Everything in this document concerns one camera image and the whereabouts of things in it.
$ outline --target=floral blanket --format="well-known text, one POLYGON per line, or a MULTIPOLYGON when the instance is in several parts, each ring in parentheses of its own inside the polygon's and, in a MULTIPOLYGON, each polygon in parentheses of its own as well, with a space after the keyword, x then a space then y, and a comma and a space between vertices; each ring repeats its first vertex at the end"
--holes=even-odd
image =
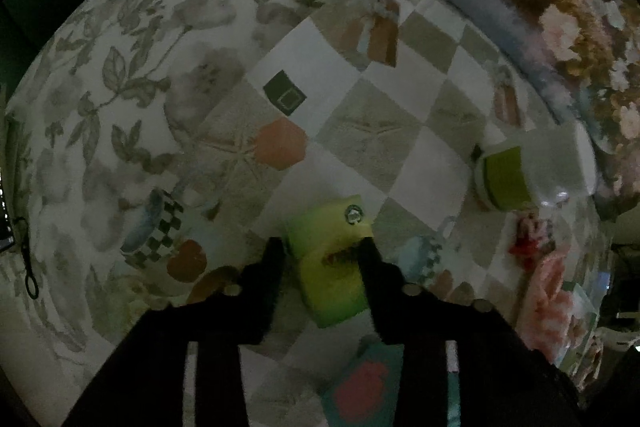
MULTIPOLYGON (((155 186, 182 184, 188 198, 180 161, 194 130, 327 1, 87 0, 23 78, 2 177, 30 223, 40 297, 28 298, 19 255, 0 257, 0 287, 80 389, 146 309, 170 301, 124 263, 129 210, 155 186)), ((238 265, 261 251, 246 230, 229 233, 247 245, 238 265)))

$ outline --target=teal stripe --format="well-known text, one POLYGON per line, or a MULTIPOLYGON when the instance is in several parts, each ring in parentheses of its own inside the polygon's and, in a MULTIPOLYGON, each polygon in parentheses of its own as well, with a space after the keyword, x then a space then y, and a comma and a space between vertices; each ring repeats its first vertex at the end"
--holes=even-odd
POLYGON ((460 427, 460 379, 457 373, 447 373, 447 427, 460 427))

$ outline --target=checkered mug print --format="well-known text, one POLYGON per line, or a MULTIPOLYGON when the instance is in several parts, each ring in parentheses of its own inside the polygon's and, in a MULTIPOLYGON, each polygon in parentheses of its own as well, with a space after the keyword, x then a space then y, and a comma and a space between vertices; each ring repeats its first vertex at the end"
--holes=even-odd
POLYGON ((184 222, 184 208, 165 190, 154 188, 137 225, 120 251, 130 266, 144 270, 170 256, 184 222))

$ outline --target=black cord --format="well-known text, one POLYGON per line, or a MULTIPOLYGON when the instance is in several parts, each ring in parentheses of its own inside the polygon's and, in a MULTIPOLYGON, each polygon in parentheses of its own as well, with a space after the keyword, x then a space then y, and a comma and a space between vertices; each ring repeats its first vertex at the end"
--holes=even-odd
POLYGON ((29 224, 27 220, 23 217, 17 217, 14 219, 14 225, 23 221, 27 226, 22 237, 22 242, 20 244, 20 253, 22 254, 22 260, 24 261, 24 269, 27 274, 24 277, 24 286, 27 288, 27 294, 31 297, 31 299, 35 300, 40 295, 40 288, 38 287, 38 282, 36 281, 35 276, 33 275, 33 267, 31 266, 31 248, 29 244, 29 224))

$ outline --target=floral fabric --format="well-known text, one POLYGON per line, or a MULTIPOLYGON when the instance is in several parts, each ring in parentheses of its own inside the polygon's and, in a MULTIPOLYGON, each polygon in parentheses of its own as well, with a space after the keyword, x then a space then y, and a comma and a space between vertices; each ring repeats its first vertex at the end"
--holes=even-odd
MULTIPOLYGON (((26 295, 19 255, 0 257, 0 287, 80 389, 146 309, 184 303, 124 263, 130 209, 155 186, 178 187, 188 203, 204 190, 182 161, 196 128, 327 1, 87 0, 21 81, 2 177, 30 224, 40 297, 26 295)), ((245 245, 238 266, 262 251, 246 230, 223 228, 245 245)))
POLYGON ((559 121, 588 126, 613 218, 640 194, 640 7, 636 0, 450 0, 523 70, 559 121))

